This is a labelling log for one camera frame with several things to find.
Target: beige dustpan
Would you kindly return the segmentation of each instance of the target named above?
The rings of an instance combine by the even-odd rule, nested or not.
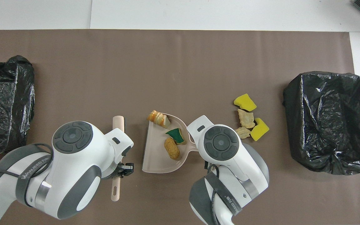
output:
[[[188,154],[191,151],[198,151],[195,147],[195,143],[191,141],[186,124],[175,116],[169,114],[165,115],[170,121],[170,126],[167,129],[156,125],[153,122],[150,122],[148,126],[148,134],[144,151],[144,161],[142,163],[142,170],[144,172],[173,172],[183,165],[183,163],[187,159]],[[169,157],[169,154],[167,153],[163,144],[166,138],[169,137],[166,132],[176,128],[180,128],[186,144],[177,145],[180,150],[180,157],[177,160],[173,160]]]

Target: brown table surface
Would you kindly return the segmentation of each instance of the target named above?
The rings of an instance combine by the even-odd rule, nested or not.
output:
[[[126,118],[134,141],[124,162],[135,171],[110,200],[110,181],[76,216],[59,221],[14,202],[0,224],[202,224],[188,202],[206,174],[192,152],[172,173],[141,171],[153,109],[186,124],[201,115],[239,127],[233,100],[248,93],[270,127],[257,142],[269,188],[233,218],[235,224],[360,224],[360,174],[311,172],[291,158],[284,87],[299,73],[353,73],[348,33],[186,30],[0,30],[0,62],[17,54],[34,66],[35,117],[27,143],[50,143],[69,121],[88,121],[107,133],[112,117]]]

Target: yellow sponge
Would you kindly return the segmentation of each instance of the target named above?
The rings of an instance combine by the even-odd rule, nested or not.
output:
[[[240,108],[247,111],[252,111],[256,109],[255,103],[251,100],[248,94],[243,94],[240,97],[236,98],[236,100],[234,100],[234,105],[238,105]]]
[[[251,137],[254,141],[257,141],[260,137],[263,136],[267,131],[269,131],[269,127],[263,122],[261,118],[255,118],[257,125],[251,131]]]

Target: green object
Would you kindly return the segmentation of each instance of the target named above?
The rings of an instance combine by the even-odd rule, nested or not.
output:
[[[171,131],[167,131],[166,134],[170,135],[173,138],[173,140],[176,142],[176,144],[184,143],[184,139],[181,136],[180,128],[176,128]]]

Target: white robotic arm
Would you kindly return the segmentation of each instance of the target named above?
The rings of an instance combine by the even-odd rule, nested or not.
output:
[[[187,130],[201,157],[216,167],[194,183],[191,208],[205,224],[233,225],[233,215],[268,187],[267,165],[233,129],[213,124],[206,116],[193,121]]]
[[[70,122],[55,132],[52,145],[51,155],[30,144],[0,161],[0,171],[19,175],[0,173],[0,218],[14,200],[58,219],[69,218],[86,207],[101,178],[127,175],[133,168],[127,165],[131,169],[126,170],[120,163],[133,142],[118,128],[104,135],[88,122]]]

